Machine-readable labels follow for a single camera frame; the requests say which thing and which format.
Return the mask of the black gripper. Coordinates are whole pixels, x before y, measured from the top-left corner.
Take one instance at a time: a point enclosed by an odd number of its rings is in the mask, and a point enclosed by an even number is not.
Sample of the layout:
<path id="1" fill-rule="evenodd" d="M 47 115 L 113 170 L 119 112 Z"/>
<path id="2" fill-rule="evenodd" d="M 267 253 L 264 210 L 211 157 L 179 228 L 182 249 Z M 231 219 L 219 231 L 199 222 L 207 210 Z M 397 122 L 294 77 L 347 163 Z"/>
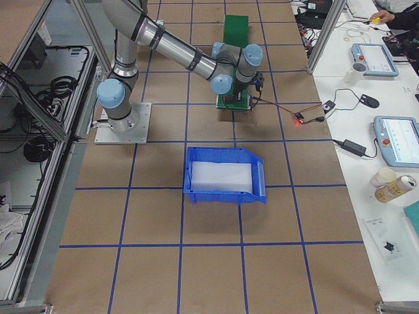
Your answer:
<path id="1" fill-rule="evenodd" d="M 234 98 L 237 100 L 242 99 L 242 92 L 247 90 L 249 83 L 243 83 L 240 81 L 235 81 L 233 86 L 233 94 L 224 95 L 224 104 L 231 104 L 234 103 Z"/>

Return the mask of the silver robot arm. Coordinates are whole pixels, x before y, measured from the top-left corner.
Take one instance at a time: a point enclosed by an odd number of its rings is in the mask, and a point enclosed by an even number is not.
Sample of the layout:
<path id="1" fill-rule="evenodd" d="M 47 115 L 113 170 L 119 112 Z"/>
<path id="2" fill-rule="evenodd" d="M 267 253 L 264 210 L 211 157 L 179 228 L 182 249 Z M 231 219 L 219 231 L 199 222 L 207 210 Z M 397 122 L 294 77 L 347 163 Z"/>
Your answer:
<path id="1" fill-rule="evenodd" d="M 258 93 L 263 90 L 264 78 L 258 68 L 264 51 L 259 45 L 241 48 L 216 42 L 211 55 L 207 55 L 152 20 L 144 1 L 103 1 L 102 5 L 116 31 L 115 60 L 110 77 L 98 86 L 97 97 L 115 133 L 131 131 L 139 122 L 139 114 L 129 101 L 138 78 L 138 44 L 208 81 L 226 109 L 233 110 L 241 101 L 248 109 L 255 106 L 248 89 L 253 86 Z"/>

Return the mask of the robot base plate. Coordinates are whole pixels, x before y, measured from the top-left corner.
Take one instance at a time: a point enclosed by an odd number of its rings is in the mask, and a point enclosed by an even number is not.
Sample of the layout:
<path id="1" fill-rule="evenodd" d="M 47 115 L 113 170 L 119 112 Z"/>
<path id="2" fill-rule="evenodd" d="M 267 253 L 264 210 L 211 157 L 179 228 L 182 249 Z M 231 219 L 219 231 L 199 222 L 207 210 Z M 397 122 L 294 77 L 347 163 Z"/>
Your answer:
<path id="1" fill-rule="evenodd" d="M 123 120 L 108 119 L 105 109 L 100 120 L 95 121 L 97 129 L 95 144 L 129 145 L 146 144 L 149 131 L 152 103 L 133 103 L 130 115 Z"/>

